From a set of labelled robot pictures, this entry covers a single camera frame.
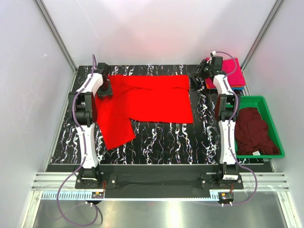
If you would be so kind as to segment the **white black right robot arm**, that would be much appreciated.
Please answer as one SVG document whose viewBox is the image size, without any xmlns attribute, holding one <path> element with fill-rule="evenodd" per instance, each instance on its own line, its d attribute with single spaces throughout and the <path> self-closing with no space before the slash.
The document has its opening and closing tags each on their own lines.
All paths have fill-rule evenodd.
<svg viewBox="0 0 304 228">
<path fill-rule="evenodd" d="M 232 72 L 226 73 L 223 70 L 223 57 L 219 54 L 229 56 L 234 68 Z M 239 112 L 239 96 L 233 91 L 228 76 L 237 70 L 236 60 L 228 53 L 223 51 L 212 51 L 210 59 L 202 60 L 196 67 L 195 76 L 190 78 L 190 86 L 194 90 L 201 89 L 199 81 L 202 79 L 211 79 L 218 92 L 215 117 L 220 129 L 220 159 L 218 163 L 218 172 L 215 177 L 208 181 L 210 185 L 218 188 L 233 188 L 233 184 L 238 181 L 238 161 L 235 152 L 235 126 Z"/>
</svg>

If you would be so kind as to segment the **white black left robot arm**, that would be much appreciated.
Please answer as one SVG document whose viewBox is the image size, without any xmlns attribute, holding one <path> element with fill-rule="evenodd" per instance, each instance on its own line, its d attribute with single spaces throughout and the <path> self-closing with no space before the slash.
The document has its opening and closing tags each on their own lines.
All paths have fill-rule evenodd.
<svg viewBox="0 0 304 228">
<path fill-rule="evenodd" d="M 69 115 L 76 124 L 81 151 L 81 164 L 77 168 L 77 184 L 98 188 L 103 177 L 95 151 L 95 123 L 97 122 L 97 107 L 95 98 L 101 100 L 112 98 L 113 91 L 109 77 L 111 68 L 106 63 L 93 62 L 92 70 L 85 82 L 75 92 L 68 95 Z"/>
</svg>

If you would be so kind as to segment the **red t shirt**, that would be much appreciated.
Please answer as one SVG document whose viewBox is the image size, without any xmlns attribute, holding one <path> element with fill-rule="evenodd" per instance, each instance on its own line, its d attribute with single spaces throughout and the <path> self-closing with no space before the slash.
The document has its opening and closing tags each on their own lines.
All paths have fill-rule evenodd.
<svg viewBox="0 0 304 228">
<path fill-rule="evenodd" d="M 95 98 L 97 123 L 107 150 L 135 138 L 131 121 L 193 123 L 187 75 L 110 78 L 113 96 Z"/>
</svg>

